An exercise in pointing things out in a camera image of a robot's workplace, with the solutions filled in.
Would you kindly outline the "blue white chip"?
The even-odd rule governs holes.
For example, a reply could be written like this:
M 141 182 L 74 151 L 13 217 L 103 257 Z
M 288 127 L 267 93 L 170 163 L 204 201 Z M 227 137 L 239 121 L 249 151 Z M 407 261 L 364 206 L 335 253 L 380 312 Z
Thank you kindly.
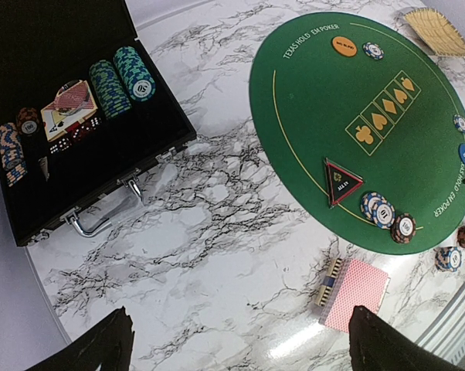
M 384 50 L 376 43 L 366 42 L 362 49 L 368 57 L 374 60 L 382 60 L 385 56 Z

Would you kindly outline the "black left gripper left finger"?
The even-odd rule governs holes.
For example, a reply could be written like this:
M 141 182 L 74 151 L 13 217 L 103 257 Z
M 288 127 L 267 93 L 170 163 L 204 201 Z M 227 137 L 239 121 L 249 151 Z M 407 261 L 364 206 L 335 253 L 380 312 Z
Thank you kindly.
M 134 344 L 132 325 L 125 308 L 118 308 L 65 349 L 30 369 L 128 370 Z

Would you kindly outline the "orange big blind button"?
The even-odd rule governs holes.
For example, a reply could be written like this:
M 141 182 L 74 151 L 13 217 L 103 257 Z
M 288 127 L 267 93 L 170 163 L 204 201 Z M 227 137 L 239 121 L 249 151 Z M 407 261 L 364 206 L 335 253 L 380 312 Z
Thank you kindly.
M 342 56 L 353 57 L 358 52 L 358 47 L 353 41 L 344 36 L 335 36 L 331 40 L 334 50 Z

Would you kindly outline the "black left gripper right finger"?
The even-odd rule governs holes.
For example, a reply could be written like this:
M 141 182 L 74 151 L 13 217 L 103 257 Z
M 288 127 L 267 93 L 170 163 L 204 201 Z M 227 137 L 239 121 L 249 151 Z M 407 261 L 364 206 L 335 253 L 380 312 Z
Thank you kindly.
M 411 342 L 365 306 L 354 307 L 348 328 L 353 370 L 459 369 Z

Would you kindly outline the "blue white chip mat edge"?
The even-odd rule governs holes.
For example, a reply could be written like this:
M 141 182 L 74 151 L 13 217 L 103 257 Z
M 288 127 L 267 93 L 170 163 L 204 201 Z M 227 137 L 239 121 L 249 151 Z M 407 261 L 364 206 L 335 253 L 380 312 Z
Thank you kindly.
M 459 114 L 453 115 L 453 123 L 455 128 L 465 134 L 465 118 Z

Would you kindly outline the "blue tan chips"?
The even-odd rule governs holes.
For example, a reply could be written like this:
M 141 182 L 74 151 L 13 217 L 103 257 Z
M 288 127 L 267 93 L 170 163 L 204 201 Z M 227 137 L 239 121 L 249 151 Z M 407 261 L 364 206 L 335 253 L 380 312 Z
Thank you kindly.
M 381 194 L 367 192 L 361 198 L 361 212 L 378 228 L 389 230 L 395 222 L 394 206 Z

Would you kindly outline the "brown 100 chips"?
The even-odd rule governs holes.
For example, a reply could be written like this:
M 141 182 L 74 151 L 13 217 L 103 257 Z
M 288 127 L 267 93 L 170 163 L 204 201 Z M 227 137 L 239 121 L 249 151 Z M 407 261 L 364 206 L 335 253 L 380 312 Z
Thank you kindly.
M 410 243 L 416 235 L 416 221 L 409 213 L 398 215 L 391 227 L 391 238 L 396 243 Z

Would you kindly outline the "blue tan 10 chip stack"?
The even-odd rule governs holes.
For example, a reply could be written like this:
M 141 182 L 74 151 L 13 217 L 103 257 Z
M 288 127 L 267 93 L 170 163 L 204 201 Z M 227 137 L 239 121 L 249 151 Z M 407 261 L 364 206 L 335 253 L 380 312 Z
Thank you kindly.
M 462 264 L 462 254 L 457 247 L 441 247 L 436 251 L 435 266 L 438 271 L 456 272 Z

